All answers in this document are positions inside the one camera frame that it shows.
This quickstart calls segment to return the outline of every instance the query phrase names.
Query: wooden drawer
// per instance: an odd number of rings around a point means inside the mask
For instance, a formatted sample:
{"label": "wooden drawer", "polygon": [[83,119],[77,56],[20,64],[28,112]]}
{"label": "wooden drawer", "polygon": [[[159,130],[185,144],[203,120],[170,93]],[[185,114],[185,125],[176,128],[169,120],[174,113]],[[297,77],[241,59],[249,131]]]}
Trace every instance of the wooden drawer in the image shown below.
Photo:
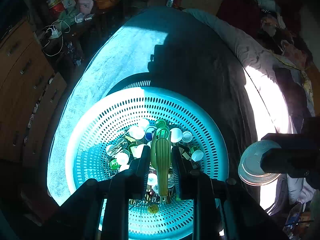
{"label": "wooden drawer", "polygon": [[33,32],[27,21],[18,23],[0,44],[0,88],[14,63],[28,45],[34,41]]}
{"label": "wooden drawer", "polygon": [[37,167],[41,153],[42,142],[47,131],[51,116],[67,84],[57,73],[48,86],[33,119],[26,146],[23,148],[22,165]]}
{"label": "wooden drawer", "polygon": [[14,64],[0,89],[0,158],[18,162],[36,101],[53,69],[32,42]]}

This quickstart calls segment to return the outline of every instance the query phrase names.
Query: stacked plastic lid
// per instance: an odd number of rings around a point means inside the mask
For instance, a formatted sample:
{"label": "stacked plastic lid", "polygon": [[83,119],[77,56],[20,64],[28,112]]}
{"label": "stacked plastic lid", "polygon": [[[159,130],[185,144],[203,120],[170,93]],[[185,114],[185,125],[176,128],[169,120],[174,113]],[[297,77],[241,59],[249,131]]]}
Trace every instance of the stacked plastic lid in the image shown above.
{"label": "stacked plastic lid", "polygon": [[276,180],[280,174],[265,173],[260,168],[262,155],[272,148],[281,148],[270,140],[262,140],[250,145],[241,156],[238,174],[242,181],[252,186],[263,186]]}

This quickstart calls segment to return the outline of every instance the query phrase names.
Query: perforated basket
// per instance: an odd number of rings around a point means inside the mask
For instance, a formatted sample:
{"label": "perforated basket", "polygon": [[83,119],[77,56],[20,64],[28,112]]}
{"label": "perforated basket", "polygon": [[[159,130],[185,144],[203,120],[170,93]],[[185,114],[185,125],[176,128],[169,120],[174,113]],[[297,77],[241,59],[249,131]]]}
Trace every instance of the perforated basket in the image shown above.
{"label": "perforated basket", "polygon": [[[151,124],[162,118],[170,128],[191,131],[190,145],[198,146],[204,152],[199,162],[201,170],[211,178],[227,179],[227,149],[211,117],[177,93],[135,87],[101,99],[78,122],[66,154],[66,177],[71,193],[88,178],[100,181],[114,175],[106,163],[106,146],[122,135],[117,131],[136,125],[141,118],[147,118]],[[129,210],[130,239],[181,239],[192,233],[192,226],[192,200],[173,199],[171,204],[159,204],[156,214],[149,213],[144,204]]]}

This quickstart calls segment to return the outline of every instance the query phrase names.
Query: wooden cabinet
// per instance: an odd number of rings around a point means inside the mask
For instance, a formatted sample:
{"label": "wooden cabinet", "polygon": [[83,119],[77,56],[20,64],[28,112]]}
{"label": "wooden cabinet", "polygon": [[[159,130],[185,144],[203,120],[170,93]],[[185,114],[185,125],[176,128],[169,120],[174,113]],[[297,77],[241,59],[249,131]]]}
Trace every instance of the wooden cabinet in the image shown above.
{"label": "wooden cabinet", "polygon": [[[38,109],[46,108],[46,98],[52,98],[55,88],[52,83],[48,85],[54,70],[48,63],[41,47],[33,38],[33,33],[28,22],[22,21],[13,28],[7,37],[1,42],[0,48],[0,158],[13,162],[22,161],[22,151],[25,137],[28,137],[26,147],[34,145],[41,149],[42,141],[49,124],[51,115],[66,84],[60,74],[53,79],[53,84],[60,80],[63,85],[57,86],[55,103],[51,105],[46,114],[34,113],[36,103]],[[40,138],[35,136],[37,129],[28,128],[31,115],[33,122],[41,123]]]}

